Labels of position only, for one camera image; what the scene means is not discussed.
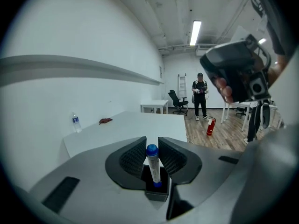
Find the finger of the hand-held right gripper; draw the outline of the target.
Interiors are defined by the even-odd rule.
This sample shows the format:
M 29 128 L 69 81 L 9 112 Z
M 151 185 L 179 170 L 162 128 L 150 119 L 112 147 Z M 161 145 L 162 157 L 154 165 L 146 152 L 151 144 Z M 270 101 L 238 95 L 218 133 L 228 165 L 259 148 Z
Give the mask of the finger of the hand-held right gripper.
M 263 129 L 266 129 L 269 126 L 270 117 L 271 117 L 270 102 L 269 100 L 266 99 L 262 102 L 262 106 L 261 106 L 261 122 L 262 122 Z

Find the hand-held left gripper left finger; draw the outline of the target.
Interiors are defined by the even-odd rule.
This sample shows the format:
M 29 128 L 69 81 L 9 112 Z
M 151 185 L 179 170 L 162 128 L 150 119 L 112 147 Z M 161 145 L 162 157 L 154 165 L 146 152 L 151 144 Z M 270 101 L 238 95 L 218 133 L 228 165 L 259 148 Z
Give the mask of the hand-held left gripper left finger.
M 151 201 L 145 195 L 141 175 L 132 176 L 137 189 L 126 189 L 115 183 L 106 170 L 122 170 L 119 161 L 109 164 L 110 154 L 120 148 L 146 145 L 146 137 L 123 140 L 79 153 L 47 174 L 30 191 L 36 200 L 44 202 L 66 178 L 75 178 L 77 185 L 57 212 L 73 224 L 161 224 L 166 221 L 167 203 Z

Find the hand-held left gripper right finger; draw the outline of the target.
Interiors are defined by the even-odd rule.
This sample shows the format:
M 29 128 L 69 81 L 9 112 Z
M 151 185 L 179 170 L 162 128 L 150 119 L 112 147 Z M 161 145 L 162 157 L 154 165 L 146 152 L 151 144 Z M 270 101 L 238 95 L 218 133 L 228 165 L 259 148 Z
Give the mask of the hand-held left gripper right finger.
M 171 179 L 166 219 L 199 206 L 225 182 L 242 152 L 158 138 L 159 158 Z

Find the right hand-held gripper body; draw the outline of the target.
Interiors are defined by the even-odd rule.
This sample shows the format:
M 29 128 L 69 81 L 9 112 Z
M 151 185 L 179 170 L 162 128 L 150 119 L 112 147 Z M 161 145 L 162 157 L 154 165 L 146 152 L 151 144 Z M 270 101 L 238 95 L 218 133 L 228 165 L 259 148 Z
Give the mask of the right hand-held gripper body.
M 239 41 L 214 46 L 201 58 L 200 64 L 214 83 L 218 78 L 232 89 L 233 102 L 269 99 L 269 52 L 248 35 Z

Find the person's right hand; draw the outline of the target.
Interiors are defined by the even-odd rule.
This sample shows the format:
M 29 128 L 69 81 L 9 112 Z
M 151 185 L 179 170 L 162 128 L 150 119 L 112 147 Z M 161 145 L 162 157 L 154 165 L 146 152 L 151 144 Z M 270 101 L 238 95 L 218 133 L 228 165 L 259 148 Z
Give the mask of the person's right hand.
M 224 78 L 213 77 L 212 83 L 217 88 L 218 92 L 221 94 L 226 103 L 231 104 L 234 102 L 232 97 L 232 89 L 227 85 L 227 82 Z

